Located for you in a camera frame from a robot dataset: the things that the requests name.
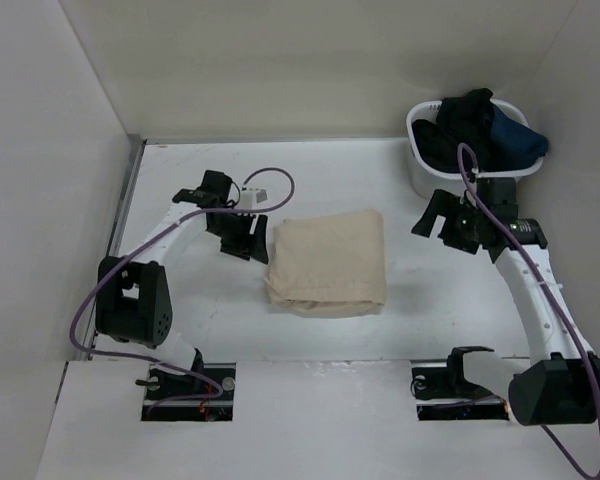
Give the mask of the beige trousers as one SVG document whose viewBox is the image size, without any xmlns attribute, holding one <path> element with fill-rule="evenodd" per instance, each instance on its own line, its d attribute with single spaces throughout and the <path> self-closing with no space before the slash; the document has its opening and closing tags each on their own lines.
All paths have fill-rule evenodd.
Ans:
<svg viewBox="0 0 600 480">
<path fill-rule="evenodd" d="M 379 312 L 388 291 L 383 216 L 367 209 L 283 221 L 265 283 L 275 309 L 303 317 Z"/>
</svg>

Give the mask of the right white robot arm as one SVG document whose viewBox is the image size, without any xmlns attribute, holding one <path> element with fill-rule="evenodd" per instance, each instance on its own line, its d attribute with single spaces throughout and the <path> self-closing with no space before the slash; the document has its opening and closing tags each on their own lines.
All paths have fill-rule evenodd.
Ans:
<svg viewBox="0 0 600 480">
<path fill-rule="evenodd" d="M 430 236 L 437 218 L 445 246 L 488 252 L 514 300 L 530 358 L 523 369 L 488 347 L 456 347 L 443 373 L 446 388 L 463 396 L 479 386 L 498 395 L 524 426 L 598 420 L 600 357 L 568 311 L 539 223 L 518 216 L 515 180 L 480 179 L 475 199 L 435 190 L 413 233 Z"/>
</svg>

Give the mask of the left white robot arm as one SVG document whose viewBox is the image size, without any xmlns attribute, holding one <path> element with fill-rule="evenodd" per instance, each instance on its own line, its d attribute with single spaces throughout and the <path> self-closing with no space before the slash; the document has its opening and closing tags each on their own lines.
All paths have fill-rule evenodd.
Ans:
<svg viewBox="0 0 600 480">
<path fill-rule="evenodd" d="M 228 175 L 207 170 L 197 188 L 172 197 L 162 221 L 141 245 L 123 257 L 105 257 L 98 267 L 103 286 L 95 296 L 96 332 L 136 347 L 135 356 L 171 370 L 170 386 L 186 399 L 201 393 L 205 376 L 199 350 L 173 326 L 167 271 L 204 234 L 220 240 L 222 253 L 269 262 L 268 216 L 230 200 L 233 186 Z"/>
</svg>

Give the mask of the white laundry basket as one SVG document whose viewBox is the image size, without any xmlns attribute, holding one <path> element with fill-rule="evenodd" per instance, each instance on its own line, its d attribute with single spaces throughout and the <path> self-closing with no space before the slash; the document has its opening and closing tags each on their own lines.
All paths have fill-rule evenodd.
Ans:
<svg viewBox="0 0 600 480">
<path fill-rule="evenodd" d="M 515 105 L 500 99 L 492 99 L 491 102 L 496 105 L 508 118 L 514 120 L 525 127 L 529 123 L 524 113 Z M 407 154 L 407 170 L 415 192 L 424 199 L 430 199 L 434 190 L 442 189 L 456 195 L 462 195 L 465 185 L 459 173 L 441 172 L 428 165 L 422 158 L 419 147 L 416 144 L 413 133 L 413 123 L 416 120 L 427 120 L 435 122 L 437 113 L 442 104 L 441 100 L 426 101 L 416 104 L 408 112 L 405 125 L 409 139 L 409 152 Z M 535 163 L 526 169 L 484 172 L 481 171 L 479 178 L 501 178 L 510 177 L 519 181 L 521 178 L 535 174 L 542 167 L 544 157 L 536 159 Z"/>
</svg>

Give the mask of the black garment in basket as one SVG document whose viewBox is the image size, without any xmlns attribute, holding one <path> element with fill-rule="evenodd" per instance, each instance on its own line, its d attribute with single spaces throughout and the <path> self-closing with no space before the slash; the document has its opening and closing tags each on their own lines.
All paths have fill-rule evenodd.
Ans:
<svg viewBox="0 0 600 480">
<path fill-rule="evenodd" d="M 490 140 L 495 107 L 493 92 L 474 89 L 462 97 L 442 100 L 436 119 L 412 123 L 413 138 L 424 162 L 444 173 L 458 173 L 457 147 L 467 144 L 481 171 L 494 171 L 496 153 Z"/>
</svg>

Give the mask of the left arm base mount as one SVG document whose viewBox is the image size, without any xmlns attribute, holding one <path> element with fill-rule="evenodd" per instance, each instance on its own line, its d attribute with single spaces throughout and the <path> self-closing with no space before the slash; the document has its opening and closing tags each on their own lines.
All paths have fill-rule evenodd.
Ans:
<svg viewBox="0 0 600 480">
<path fill-rule="evenodd" d="M 237 365 L 205 364 L 200 372 L 207 380 L 151 368 L 135 384 L 144 389 L 141 420 L 145 422 L 231 422 L 233 420 Z"/>
</svg>

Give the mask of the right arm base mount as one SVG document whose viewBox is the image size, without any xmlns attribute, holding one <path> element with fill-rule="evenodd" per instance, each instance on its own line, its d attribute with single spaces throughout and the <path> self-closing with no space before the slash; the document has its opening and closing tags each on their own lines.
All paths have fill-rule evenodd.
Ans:
<svg viewBox="0 0 600 480">
<path fill-rule="evenodd" d="M 504 399 L 465 378 L 464 357 L 471 353 L 493 350 L 454 347 L 445 360 L 416 361 L 411 365 L 410 392 L 416 400 L 419 421 L 509 420 Z"/>
</svg>

